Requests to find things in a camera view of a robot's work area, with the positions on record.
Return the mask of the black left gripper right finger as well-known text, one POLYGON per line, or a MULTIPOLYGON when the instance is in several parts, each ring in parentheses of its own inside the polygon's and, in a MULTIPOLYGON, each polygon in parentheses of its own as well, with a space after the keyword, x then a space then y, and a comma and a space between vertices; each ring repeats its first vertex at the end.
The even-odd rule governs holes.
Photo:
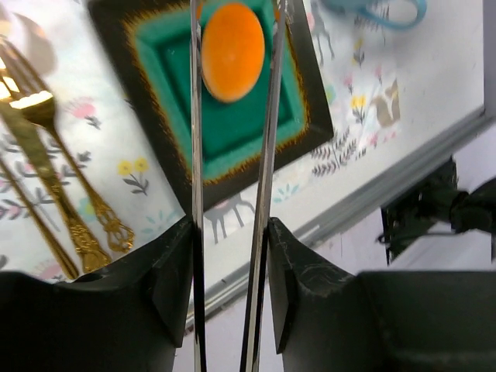
POLYGON ((286 371, 493 371, 492 271, 352 275, 268 225, 276 351, 286 371))

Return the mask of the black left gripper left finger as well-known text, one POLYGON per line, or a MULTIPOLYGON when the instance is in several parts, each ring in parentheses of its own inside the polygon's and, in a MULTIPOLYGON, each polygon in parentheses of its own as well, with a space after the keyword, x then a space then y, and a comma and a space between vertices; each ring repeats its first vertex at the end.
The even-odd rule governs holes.
POLYGON ((170 371, 183 341, 193 225, 182 218, 72 283, 1 274, 3 371, 170 371))

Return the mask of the silver metal tongs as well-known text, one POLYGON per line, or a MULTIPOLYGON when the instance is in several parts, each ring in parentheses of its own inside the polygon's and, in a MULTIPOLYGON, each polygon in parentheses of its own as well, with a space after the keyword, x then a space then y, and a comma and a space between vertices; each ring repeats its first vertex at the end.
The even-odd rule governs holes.
MULTIPOLYGON (((205 269, 203 229, 203 177, 202 177, 202 28, 199 23, 201 2, 190 3, 190 90, 191 90, 191 217, 194 223, 193 249, 193 302, 195 331, 195 370, 205 371, 205 269)), ((277 120, 280 101, 282 59, 286 32, 286 1, 274 2, 274 27, 272 32, 272 54, 270 79, 263 131, 263 146, 260 154, 259 184, 253 227, 250 258, 248 295, 244 320, 240 370, 257 371, 260 365, 260 335, 264 303, 264 285, 267 265, 268 219, 274 174, 277 120)))

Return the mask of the orange bread piece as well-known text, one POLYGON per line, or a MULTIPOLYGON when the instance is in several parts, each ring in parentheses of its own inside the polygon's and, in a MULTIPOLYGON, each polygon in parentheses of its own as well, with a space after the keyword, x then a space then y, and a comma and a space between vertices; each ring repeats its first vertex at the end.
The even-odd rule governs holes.
POLYGON ((256 13, 239 1, 218 7, 206 24, 201 51, 208 93, 224 104, 244 99, 264 65, 265 36, 256 13))

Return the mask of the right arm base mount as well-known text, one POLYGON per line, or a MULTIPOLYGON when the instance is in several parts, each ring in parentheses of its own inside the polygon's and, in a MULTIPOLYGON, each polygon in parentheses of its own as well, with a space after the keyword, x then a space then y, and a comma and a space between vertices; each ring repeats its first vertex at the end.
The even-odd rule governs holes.
POLYGON ((450 158, 381 209, 383 232, 377 240, 385 245, 388 264, 437 222, 450 221, 450 209, 460 193, 457 181, 456 163, 450 158))

